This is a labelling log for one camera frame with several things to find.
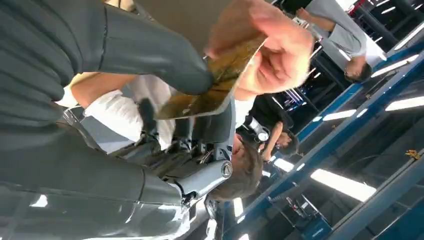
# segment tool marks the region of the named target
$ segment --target ceiling light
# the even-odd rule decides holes
[[[383,39],[383,37],[381,36],[381,37],[379,37],[379,38],[377,38],[375,41],[374,41],[374,43],[378,43],[380,40],[382,40]]]
[[[388,9],[382,11],[381,14],[386,14],[388,12],[391,12],[391,11],[395,10],[395,9],[396,9],[396,7],[395,6],[392,6],[392,7],[388,8]]]
[[[386,111],[394,111],[399,109],[408,109],[424,105],[424,96],[409,98],[405,100],[394,101],[385,109]]]
[[[237,224],[241,223],[245,219],[245,216],[240,217],[237,219]]]
[[[284,110],[284,107],[283,106],[281,106],[281,104],[272,96],[271,97],[272,98],[272,100],[274,100],[274,102],[282,109],[282,110]]]
[[[407,58],[407,59],[404,59],[404,60],[398,61],[398,62],[396,62],[396,63],[394,63],[394,64],[392,64],[392,65],[390,65],[390,66],[387,66],[387,67],[385,67],[385,68],[383,68],[383,69],[380,69],[380,70],[378,70],[378,71],[374,72],[374,73],[372,74],[371,78],[374,78],[374,77],[380,76],[380,75],[382,75],[382,74],[385,74],[385,73],[387,73],[387,72],[390,72],[390,71],[392,71],[392,70],[395,70],[395,69],[397,69],[397,68],[400,68],[400,67],[402,67],[403,65],[409,64],[409,63],[411,63],[412,61],[414,61],[415,59],[417,59],[417,58],[418,58],[418,56],[419,56],[419,54],[413,55],[413,56],[411,56],[411,57],[409,57],[409,58]]]
[[[356,118],[360,118],[364,113],[368,110],[368,108],[365,108],[364,110],[360,111],[360,113],[356,116]]]
[[[274,165],[284,170],[287,173],[290,172],[294,167],[294,165],[291,162],[288,162],[281,158],[278,158],[277,160],[275,160]]]
[[[323,117],[322,116],[316,116],[312,119],[312,122],[318,122],[319,120],[321,120]]]
[[[44,194],[41,194],[39,199],[37,200],[36,203],[33,203],[31,205],[29,205],[30,207],[33,208],[45,208],[47,206],[48,202],[47,202],[47,196]]]
[[[339,49],[338,50],[340,53],[341,53],[341,55],[346,59],[346,60],[348,60],[348,61],[350,61],[351,60],[351,57],[350,56],[348,56],[348,54],[345,52],[345,51],[343,51],[343,50],[341,50],[341,49]]]
[[[400,43],[394,48],[394,50],[401,49],[407,42],[409,42],[415,35],[417,35],[424,28],[424,22],[422,22],[414,31],[412,31],[407,37],[405,37]]]
[[[319,47],[315,51],[313,51],[313,53],[312,53],[312,55],[310,56],[309,59],[313,58],[315,56],[315,54],[317,54],[318,51],[321,50],[322,48],[323,48],[323,46],[319,45]]]
[[[334,119],[348,118],[348,117],[352,116],[353,114],[355,114],[355,112],[356,112],[356,110],[352,109],[352,110],[347,110],[347,111],[330,113],[330,114],[326,115],[322,120],[323,121],[329,121],[329,120],[334,120]]]
[[[265,177],[268,177],[269,178],[269,177],[271,177],[271,173],[262,170],[262,176],[265,176]]]
[[[390,0],[384,0],[384,1],[382,1],[382,2],[379,2],[379,3],[377,4],[377,7],[379,7],[379,6],[381,6],[381,5],[385,4],[385,3],[387,3],[388,1],[390,1]]]
[[[315,72],[315,70],[317,70],[317,68],[316,67],[314,67],[308,74],[307,74],[307,76],[309,77],[309,75],[311,75],[313,72]]]
[[[243,202],[240,197],[235,198],[232,202],[234,205],[234,216],[237,218],[243,213]]]
[[[297,167],[296,171],[300,171],[301,169],[303,169],[305,166],[304,163],[302,163],[300,166]]]
[[[374,187],[323,169],[316,170],[310,177],[361,202],[366,201],[376,192]]]
[[[249,240],[249,235],[244,234],[243,236],[241,236],[238,240]]]

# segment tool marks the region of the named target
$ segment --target white fabric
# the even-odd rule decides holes
[[[130,88],[134,93],[134,99],[150,99],[155,111],[171,96],[170,87],[160,78],[153,75],[141,75],[134,79]],[[246,115],[252,109],[254,99],[250,101],[235,101],[236,128],[240,127]],[[96,99],[85,109],[86,116],[92,116],[106,127],[117,134],[134,142],[140,139],[143,128],[143,120],[139,114],[138,106],[131,98],[122,96],[120,90],[108,92]],[[173,120],[158,121],[159,141],[161,148],[165,149],[171,144],[175,129]]]

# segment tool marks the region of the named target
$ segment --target person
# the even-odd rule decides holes
[[[235,22],[238,23],[237,27],[228,27]],[[309,68],[312,36],[278,8],[263,0],[232,1],[212,28],[205,52],[211,58],[218,58],[238,43],[261,34],[267,35],[268,39],[252,59],[234,93],[237,126],[243,123],[256,96],[301,85]],[[163,104],[163,99],[166,100],[171,94],[169,86],[158,77],[112,73],[101,73],[80,81],[72,86],[71,91],[85,108],[86,115],[93,116],[113,131],[136,142],[140,138],[143,121],[137,104],[123,97],[119,90],[135,81],[154,82],[156,87],[159,86],[157,89],[163,89],[158,91],[161,95],[156,97],[162,101],[157,103]],[[234,136],[231,162],[234,168],[232,176],[211,192],[217,200],[250,195],[262,176],[262,158],[238,134]]]
[[[249,112],[259,124],[272,130],[268,142],[261,146],[262,149],[265,149],[262,152],[265,160],[269,160],[271,153],[274,153],[276,150],[286,158],[296,154],[299,150],[299,140],[290,131],[290,128],[293,126],[293,120],[274,99],[272,94],[263,94],[256,97],[254,105]],[[276,134],[274,142],[271,141],[273,133]]]
[[[371,76],[372,69],[366,61],[366,35],[336,0],[283,0],[280,6],[314,24],[323,37],[351,58],[344,69],[346,80],[363,82]]]

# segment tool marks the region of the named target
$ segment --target gold paper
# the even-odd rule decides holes
[[[209,59],[207,66],[214,83],[208,92],[198,95],[178,93],[156,114],[160,120],[184,119],[222,113],[251,58],[261,48],[265,37],[246,41],[218,59]]]

